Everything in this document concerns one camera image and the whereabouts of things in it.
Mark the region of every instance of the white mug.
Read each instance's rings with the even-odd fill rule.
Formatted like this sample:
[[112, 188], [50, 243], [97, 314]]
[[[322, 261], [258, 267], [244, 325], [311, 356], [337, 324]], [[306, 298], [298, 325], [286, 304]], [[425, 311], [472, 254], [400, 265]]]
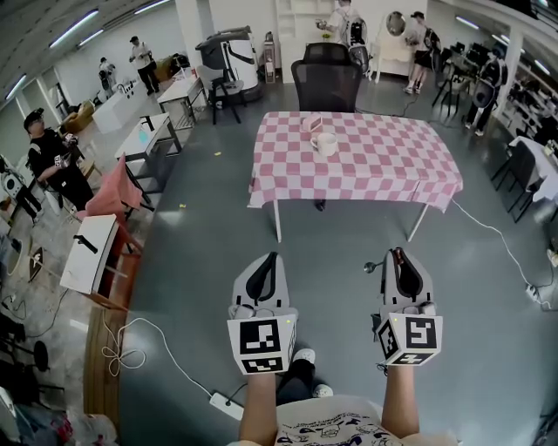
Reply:
[[322, 116], [318, 114], [311, 114], [303, 120], [303, 130], [308, 133], [315, 132], [320, 125], [322, 125]]
[[312, 138], [310, 143], [324, 157], [334, 155], [339, 148], [337, 137], [331, 133], [320, 133], [317, 138]]

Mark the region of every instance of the shorts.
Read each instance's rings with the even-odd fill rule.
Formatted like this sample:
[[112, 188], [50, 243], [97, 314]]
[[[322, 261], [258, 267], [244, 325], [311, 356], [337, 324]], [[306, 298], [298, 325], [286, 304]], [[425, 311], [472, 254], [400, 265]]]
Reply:
[[425, 68], [432, 68], [432, 57], [430, 55], [430, 51], [415, 52], [415, 64], [424, 66]]

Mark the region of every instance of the ceiling light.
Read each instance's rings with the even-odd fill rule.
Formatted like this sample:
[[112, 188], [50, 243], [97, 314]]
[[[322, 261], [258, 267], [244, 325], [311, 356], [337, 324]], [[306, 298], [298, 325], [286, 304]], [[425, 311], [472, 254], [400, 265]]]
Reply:
[[468, 20], [465, 20], [465, 18], [463, 18], [463, 17], [456, 16], [455, 20], [457, 20], [458, 22], [461, 22], [463, 24], [466, 24], [467, 26], [470, 26], [471, 28], [474, 28], [475, 30], [477, 30], [479, 28], [476, 24], [474, 24], [472, 22], [469, 22]]
[[49, 46], [49, 48], [52, 48], [55, 45], [58, 45], [60, 42], [62, 42], [65, 38], [67, 38], [70, 34], [72, 34], [78, 27], [80, 27], [82, 24], [84, 24], [85, 22], [87, 22], [90, 18], [95, 17], [97, 14], [99, 13], [99, 10], [92, 10], [89, 14], [87, 14], [84, 18], [82, 18], [79, 22], [77, 22], [76, 24], [74, 24], [67, 32], [65, 32], [62, 36], [60, 36], [59, 38], [57, 38], [54, 42], [52, 42]]
[[498, 40], [498, 42], [500, 42], [501, 44], [507, 46], [507, 42], [506, 42], [504, 39], [502, 39], [501, 37], [498, 37], [498, 36], [496, 36], [495, 34], [493, 34], [493, 35], [492, 35], [492, 38], [495, 39], [495, 40]]
[[160, 2], [150, 4], [149, 6], [146, 6], [145, 8], [141, 8], [140, 10], [135, 11], [134, 14], [140, 14], [144, 10], [150, 10], [150, 9], [154, 8], [155, 6], [159, 6], [160, 4], [164, 4], [166, 2], [168, 2], [168, 0], [160, 0]]
[[101, 32], [103, 32], [104, 30], [98, 30], [95, 34], [91, 34], [86, 40], [82, 40], [78, 46], [83, 46], [85, 45], [87, 42], [89, 42], [90, 40], [94, 39], [96, 36], [98, 36]]
[[548, 68], [546, 66], [541, 64], [541, 62], [539, 62], [538, 60], [535, 60], [534, 64], [537, 65], [547, 76], [550, 76], [550, 71], [548, 70]]
[[24, 74], [18, 81], [17, 83], [14, 85], [14, 88], [11, 89], [11, 91], [8, 93], [8, 96], [6, 96], [6, 100], [10, 99], [14, 93], [17, 91], [17, 89], [21, 86], [21, 84], [25, 81], [25, 78], [27, 78], [27, 75]]

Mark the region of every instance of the pink chair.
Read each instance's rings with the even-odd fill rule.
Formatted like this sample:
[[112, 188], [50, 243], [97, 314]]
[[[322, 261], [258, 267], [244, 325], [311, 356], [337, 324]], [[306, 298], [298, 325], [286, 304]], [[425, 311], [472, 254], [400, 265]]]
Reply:
[[[83, 220], [84, 217], [115, 214], [118, 222], [125, 226], [133, 209], [143, 206], [150, 211], [154, 210], [141, 203], [141, 194], [141, 190], [128, 177], [125, 157], [120, 157], [114, 170], [103, 175], [99, 191], [87, 202], [85, 210], [78, 212], [78, 218]], [[131, 208], [129, 213], [125, 213], [124, 206]]]

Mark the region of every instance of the white cable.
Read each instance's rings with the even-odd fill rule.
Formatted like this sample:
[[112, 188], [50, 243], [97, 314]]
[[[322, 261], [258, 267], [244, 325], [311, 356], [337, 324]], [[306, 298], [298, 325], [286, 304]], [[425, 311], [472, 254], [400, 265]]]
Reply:
[[[211, 394], [209, 393], [209, 390], [207, 390], [205, 387], [203, 387], [201, 384], [199, 384], [196, 380], [190, 378], [190, 376], [188, 375], [188, 373], [186, 373], [182, 367], [178, 364], [178, 362], [174, 359], [173, 354], [171, 353], [170, 348], [167, 345], [167, 338], [165, 337], [165, 334], [163, 333], [163, 330], [161, 330], [159, 327], [157, 327], [154, 323], [148, 321], [147, 319], [144, 319], [142, 317], [139, 317], [137, 319], [134, 319], [133, 321], [131, 321], [129, 324], [126, 324], [124, 327], [119, 329], [119, 332], [117, 333], [117, 337], [114, 337], [114, 333], [111, 331], [111, 329], [109, 327], [107, 327], [106, 322], [105, 322], [105, 317], [103, 317], [103, 324], [105, 325], [105, 328], [108, 330], [108, 332], [111, 334], [112, 339], [114, 340], [114, 345], [116, 345], [116, 352], [114, 350], [112, 350], [111, 348], [108, 347], [103, 347], [101, 349], [101, 354], [105, 357], [105, 358], [112, 358], [111, 361], [109, 362], [108, 365], [108, 369], [109, 372], [111, 372], [112, 376], [118, 376], [118, 374], [120, 373], [120, 366], [124, 367], [124, 368], [130, 368], [130, 369], [135, 369], [135, 368], [140, 368], [141, 366], [143, 366], [146, 363], [146, 352], [142, 351], [142, 350], [138, 350], [138, 349], [134, 349], [134, 350], [128, 350], [126, 352], [122, 352], [122, 330], [124, 330], [125, 328], [130, 327], [132, 324], [134, 324], [134, 322], [137, 321], [143, 321], [148, 323], [149, 325], [151, 325], [154, 328], [157, 328], [157, 330], [159, 330], [160, 335], [163, 337], [163, 342], [165, 343], [165, 348], [167, 349], [168, 355], [171, 357], [171, 359], [174, 362], [174, 365], [176, 366], [176, 368], [182, 372], [182, 374], [192, 383], [195, 384], [196, 386], [198, 386], [201, 390], [203, 390], [206, 394], [208, 394], [209, 398], [211, 398]], [[143, 355], [143, 358], [141, 360], [141, 362], [138, 365], [135, 366], [131, 366], [126, 364], [123, 359], [126, 358], [129, 355], [132, 355], [133, 353], [141, 353]], [[114, 362], [117, 362], [118, 367], [116, 369], [116, 373], [114, 373], [112, 371], [112, 364]]]
[[[529, 287], [536, 288], [534, 285], [532, 285], [531, 283], [529, 283], [529, 281], [525, 278], [525, 274], [523, 273], [523, 270], [521, 269], [520, 262], [517, 261], [517, 259], [515, 259], [514, 255], [513, 255], [512, 252], [509, 250], [509, 247], [507, 246], [506, 239], [504, 239], [504, 234], [503, 234], [502, 232], [500, 232], [498, 229], [496, 229], [495, 227], [493, 227], [493, 226], [488, 226], [488, 225], [485, 225], [484, 223], [480, 223], [480, 221], [478, 221], [477, 219], [475, 219], [469, 212], [467, 212], [465, 209], [463, 209], [463, 207], [461, 207], [461, 206], [459, 205], [459, 203], [458, 203], [457, 201], [455, 201], [454, 199], [452, 199], [452, 202], [453, 202], [459, 209], [461, 209], [461, 211], [462, 211], [467, 217], [469, 217], [472, 221], [474, 221], [475, 223], [481, 225], [482, 227], [485, 227], [486, 229], [492, 229], [493, 231], [495, 231], [496, 233], [498, 233], [498, 234], [500, 235], [500, 237], [502, 238], [502, 241], [504, 242], [504, 246], [506, 247], [507, 253], [508, 253], [509, 256], [512, 258], [512, 260], [515, 262], [515, 265], [517, 265], [517, 267], [519, 268], [520, 274], [521, 274], [521, 278], [523, 279], [523, 281], [524, 281]], [[537, 297], [536, 297], [535, 295], [532, 297], [533, 301], [536, 302], [536, 303], [538, 303], [538, 304], [541, 305], [541, 306], [546, 304], [546, 305], [548, 305], [548, 309], [552, 309], [550, 303], [547, 302], [547, 301], [543, 301], [542, 298], [541, 298], [541, 295], [540, 295], [540, 294], [538, 294], [538, 295], [539, 295], [539, 298], [538, 298], [538, 299], [537, 299]]]

